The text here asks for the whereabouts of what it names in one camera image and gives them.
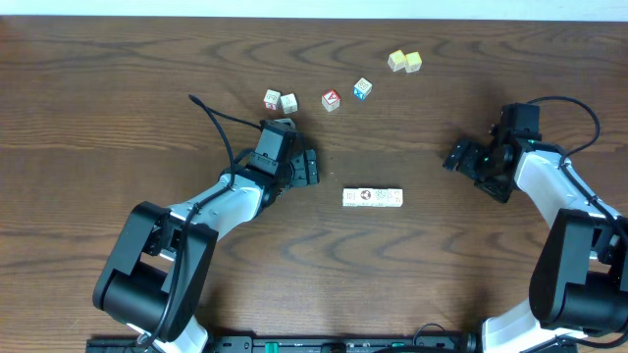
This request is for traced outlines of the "block with red emblem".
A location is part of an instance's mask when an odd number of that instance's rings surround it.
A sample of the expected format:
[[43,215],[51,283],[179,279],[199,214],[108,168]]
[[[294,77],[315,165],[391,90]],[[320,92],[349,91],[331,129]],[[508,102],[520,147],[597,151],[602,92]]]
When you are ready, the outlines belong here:
[[372,188],[358,188],[356,202],[362,207],[372,207],[375,200],[374,190]]

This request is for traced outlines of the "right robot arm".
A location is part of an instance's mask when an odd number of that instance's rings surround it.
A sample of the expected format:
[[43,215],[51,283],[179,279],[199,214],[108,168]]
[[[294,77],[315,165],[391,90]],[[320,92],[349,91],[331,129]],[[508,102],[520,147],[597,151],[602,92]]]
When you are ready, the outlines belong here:
[[525,193],[549,226],[527,299],[486,319],[462,351],[574,352],[627,341],[627,219],[577,175],[570,152],[542,140],[540,102],[503,106],[489,144],[461,138],[444,161],[500,203]]

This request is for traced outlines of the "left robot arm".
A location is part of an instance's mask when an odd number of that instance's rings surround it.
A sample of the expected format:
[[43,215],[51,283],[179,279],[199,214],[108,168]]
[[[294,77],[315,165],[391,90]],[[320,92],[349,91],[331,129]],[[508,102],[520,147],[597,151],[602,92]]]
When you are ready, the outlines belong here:
[[194,317],[217,242],[284,191],[318,183],[317,154],[291,119],[264,121],[217,183],[166,208],[136,205],[96,282],[93,305],[139,336],[129,351],[200,352]]

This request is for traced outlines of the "plain white block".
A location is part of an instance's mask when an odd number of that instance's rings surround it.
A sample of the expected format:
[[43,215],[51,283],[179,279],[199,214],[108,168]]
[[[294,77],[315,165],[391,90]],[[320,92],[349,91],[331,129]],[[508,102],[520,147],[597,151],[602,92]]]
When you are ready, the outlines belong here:
[[298,110],[298,102],[293,93],[282,95],[280,97],[283,112],[287,114],[294,113]]

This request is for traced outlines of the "red letter A block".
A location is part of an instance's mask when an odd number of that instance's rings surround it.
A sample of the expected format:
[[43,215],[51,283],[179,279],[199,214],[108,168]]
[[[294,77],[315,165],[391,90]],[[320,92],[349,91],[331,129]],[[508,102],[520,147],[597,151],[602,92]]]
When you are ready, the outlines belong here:
[[322,95],[323,107],[328,112],[332,112],[337,109],[340,106],[340,101],[340,96],[334,89],[330,89]]

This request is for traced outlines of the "white block red side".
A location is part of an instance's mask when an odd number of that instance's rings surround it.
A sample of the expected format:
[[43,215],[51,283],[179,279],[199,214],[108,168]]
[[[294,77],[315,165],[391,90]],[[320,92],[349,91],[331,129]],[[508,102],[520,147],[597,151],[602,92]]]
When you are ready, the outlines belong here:
[[281,93],[273,89],[268,89],[264,96],[263,103],[267,110],[277,111],[281,105]]

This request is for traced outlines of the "blue and white block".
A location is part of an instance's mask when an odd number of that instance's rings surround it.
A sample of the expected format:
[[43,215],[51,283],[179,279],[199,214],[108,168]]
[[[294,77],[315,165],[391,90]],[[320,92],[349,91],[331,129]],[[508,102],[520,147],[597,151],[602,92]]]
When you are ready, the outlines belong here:
[[353,94],[357,99],[363,101],[371,93],[372,88],[373,84],[365,77],[362,77],[354,84]]

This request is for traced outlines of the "bright yellow block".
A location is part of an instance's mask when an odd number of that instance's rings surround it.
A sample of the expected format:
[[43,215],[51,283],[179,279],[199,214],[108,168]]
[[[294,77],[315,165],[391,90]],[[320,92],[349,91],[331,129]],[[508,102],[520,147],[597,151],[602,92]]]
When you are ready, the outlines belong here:
[[408,74],[418,72],[423,64],[422,57],[418,51],[405,55],[405,71]]

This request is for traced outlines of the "pale yellow block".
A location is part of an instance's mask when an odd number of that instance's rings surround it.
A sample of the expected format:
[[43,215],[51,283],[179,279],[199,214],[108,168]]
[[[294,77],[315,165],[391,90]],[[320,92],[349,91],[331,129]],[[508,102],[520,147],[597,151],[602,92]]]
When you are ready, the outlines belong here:
[[406,57],[401,50],[396,50],[389,55],[388,65],[393,72],[397,72],[405,68]]

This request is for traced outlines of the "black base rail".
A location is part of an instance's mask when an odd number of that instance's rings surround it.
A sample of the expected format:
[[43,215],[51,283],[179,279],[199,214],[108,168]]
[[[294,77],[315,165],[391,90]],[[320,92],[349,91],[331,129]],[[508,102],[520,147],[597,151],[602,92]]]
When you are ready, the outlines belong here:
[[[91,338],[85,344],[85,352],[143,352],[135,347],[135,339],[120,337]],[[207,353],[366,353],[399,346],[418,346],[435,349],[436,352],[482,352],[480,343],[470,334],[427,331],[418,338],[412,337],[251,337],[246,335],[210,337],[201,352]],[[575,344],[559,346],[542,344],[524,352],[576,353]]]

